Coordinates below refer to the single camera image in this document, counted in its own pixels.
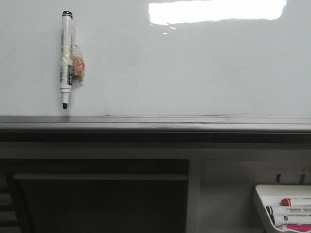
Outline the left black tray hook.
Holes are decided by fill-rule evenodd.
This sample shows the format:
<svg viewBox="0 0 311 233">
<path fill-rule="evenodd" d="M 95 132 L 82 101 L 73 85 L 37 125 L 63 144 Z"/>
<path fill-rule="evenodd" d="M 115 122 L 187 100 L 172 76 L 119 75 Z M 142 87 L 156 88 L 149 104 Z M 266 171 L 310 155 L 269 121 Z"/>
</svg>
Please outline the left black tray hook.
<svg viewBox="0 0 311 233">
<path fill-rule="evenodd" d="M 276 175 L 275 184 L 276 184 L 276 185 L 280 185 L 280 180 L 281 180 L 281 174 L 277 174 L 277 175 Z"/>
</svg>

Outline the right black tray hook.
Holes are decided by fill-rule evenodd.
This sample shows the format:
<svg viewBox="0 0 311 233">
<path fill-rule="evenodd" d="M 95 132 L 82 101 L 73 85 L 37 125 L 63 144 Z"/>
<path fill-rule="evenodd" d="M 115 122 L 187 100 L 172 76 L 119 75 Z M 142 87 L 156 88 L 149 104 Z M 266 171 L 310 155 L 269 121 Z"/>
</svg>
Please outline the right black tray hook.
<svg viewBox="0 0 311 233">
<path fill-rule="evenodd" d="M 299 185 L 304 185 L 305 177 L 306 177 L 305 174 L 302 174 L 302 175 L 300 176 Z"/>
</svg>

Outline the black tray hook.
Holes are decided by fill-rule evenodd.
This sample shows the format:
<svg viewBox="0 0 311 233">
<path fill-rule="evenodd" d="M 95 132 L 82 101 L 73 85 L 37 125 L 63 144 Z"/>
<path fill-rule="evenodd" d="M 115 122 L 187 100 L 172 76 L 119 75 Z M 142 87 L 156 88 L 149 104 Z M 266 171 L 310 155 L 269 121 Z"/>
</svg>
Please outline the black tray hook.
<svg viewBox="0 0 311 233">
<path fill-rule="evenodd" d="M 304 185 L 305 177 L 306 177 L 305 174 L 302 174 L 302 175 L 300 176 L 299 185 Z"/>
<path fill-rule="evenodd" d="M 275 184 L 276 184 L 276 185 L 280 185 L 280 180 L 281 180 L 281 174 L 277 174 L 277 175 L 276 175 Z"/>
</svg>

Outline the pink marker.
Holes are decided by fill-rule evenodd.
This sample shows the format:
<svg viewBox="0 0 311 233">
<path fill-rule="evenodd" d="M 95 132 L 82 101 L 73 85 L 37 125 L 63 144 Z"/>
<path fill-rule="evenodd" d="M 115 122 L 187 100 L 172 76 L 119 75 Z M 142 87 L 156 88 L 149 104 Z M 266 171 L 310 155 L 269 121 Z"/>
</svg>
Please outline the pink marker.
<svg viewBox="0 0 311 233">
<path fill-rule="evenodd" d="M 311 230 L 311 225 L 281 225 L 280 230 L 294 230 L 298 232 L 308 232 Z"/>
</svg>

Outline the red capped marker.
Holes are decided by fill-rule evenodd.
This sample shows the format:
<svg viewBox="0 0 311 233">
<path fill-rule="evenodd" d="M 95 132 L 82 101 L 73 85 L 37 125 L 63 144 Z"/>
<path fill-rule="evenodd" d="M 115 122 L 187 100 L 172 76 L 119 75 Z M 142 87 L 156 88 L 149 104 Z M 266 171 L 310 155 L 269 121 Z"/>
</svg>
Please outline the red capped marker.
<svg viewBox="0 0 311 233">
<path fill-rule="evenodd" d="M 311 198 L 284 198 L 281 206 L 311 206 Z"/>
</svg>

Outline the grey whiteboard ledge rail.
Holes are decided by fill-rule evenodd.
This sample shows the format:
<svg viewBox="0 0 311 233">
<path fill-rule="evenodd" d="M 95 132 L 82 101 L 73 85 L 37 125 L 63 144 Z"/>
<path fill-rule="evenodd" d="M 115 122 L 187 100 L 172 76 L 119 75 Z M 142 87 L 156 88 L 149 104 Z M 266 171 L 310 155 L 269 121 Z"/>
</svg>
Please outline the grey whiteboard ledge rail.
<svg viewBox="0 0 311 233">
<path fill-rule="evenodd" d="M 2 142 L 309 143 L 308 118 L 2 116 Z"/>
</svg>

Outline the white marker tray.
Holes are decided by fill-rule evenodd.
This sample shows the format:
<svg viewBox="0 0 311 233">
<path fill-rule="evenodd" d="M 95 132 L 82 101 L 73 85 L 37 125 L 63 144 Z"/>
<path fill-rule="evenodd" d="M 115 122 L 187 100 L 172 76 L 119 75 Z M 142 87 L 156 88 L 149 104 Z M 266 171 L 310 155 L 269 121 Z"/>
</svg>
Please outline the white marker tray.
<svg viewBox="0 0 311 233">
<path fill-rule="evenodd" d="M 280 230 L 270 219 L 266 206 L 281 206 L 281 200 L 284 198 L 311 198 L 311 187 L 309 185 L 257 185 L 255 187 L 254 203 L 267 233 L 300 233 L 294 230 Z"/>
</svg>

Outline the lower black capped marker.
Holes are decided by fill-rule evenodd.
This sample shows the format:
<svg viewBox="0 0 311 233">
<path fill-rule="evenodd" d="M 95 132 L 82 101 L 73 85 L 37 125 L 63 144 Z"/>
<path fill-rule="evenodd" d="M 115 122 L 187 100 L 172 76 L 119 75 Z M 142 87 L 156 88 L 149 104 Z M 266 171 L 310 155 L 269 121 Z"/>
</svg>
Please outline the lower black capped marker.
<svg viewBox="0 0 311 233">
<path fill-rule="evenodd" d="M 279 227 L 281 225 L 310 225 L 310 215 L 270 215 L 272 223 Z"/>
</svg>

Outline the white black whiteboard marker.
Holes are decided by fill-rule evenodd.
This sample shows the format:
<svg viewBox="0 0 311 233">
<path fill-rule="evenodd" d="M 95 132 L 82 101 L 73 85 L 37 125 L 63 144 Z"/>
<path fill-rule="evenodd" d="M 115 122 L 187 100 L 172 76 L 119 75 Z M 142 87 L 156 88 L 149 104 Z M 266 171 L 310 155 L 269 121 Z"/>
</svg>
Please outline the white black whiteboard marker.
<svg viewBox="0 0 311 233">
<path fill-rule="evenodd" d="M 85 60 L 80 46 L 73 38 L 73 13 L 62 13 L 61 53 L 60 53 L 60 92 L 63 109 L 67 109 L 74 84 L 83 84 L 85 79 Z"/>
</svg>

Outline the upper black capped marker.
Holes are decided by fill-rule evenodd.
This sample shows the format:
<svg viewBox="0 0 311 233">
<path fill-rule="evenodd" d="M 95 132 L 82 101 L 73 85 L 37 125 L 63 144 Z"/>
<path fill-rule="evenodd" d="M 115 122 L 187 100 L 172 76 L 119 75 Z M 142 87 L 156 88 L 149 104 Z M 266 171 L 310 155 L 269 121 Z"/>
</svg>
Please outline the upper black capped marker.
<svg viewBox="0 0 311 233">
<path fill-rule="evenodd" d="M 266 206 L 266 210 L 270 215 L 309 215 L 311 213 L 310 206 Z"/>
</svg>

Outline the black capped marker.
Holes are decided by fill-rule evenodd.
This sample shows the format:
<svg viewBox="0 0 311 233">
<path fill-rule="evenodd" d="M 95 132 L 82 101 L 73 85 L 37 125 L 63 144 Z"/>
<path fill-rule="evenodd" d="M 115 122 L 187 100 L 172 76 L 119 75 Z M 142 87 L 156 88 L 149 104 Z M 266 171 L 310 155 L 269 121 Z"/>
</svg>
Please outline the black capped marker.
<svg viewBox="0 0 311 233">
<path fill-rule="evenodd" d="M 309 215 L 311 213 L 310 206 L 266 206 L 266 210 L 270 215 Z"/>
<path fill-rule="evenodd" d="M 272 223 L 279 227 L 281 225 L 310 225 L 310 215 L 270 215 Z"/>
</svg>

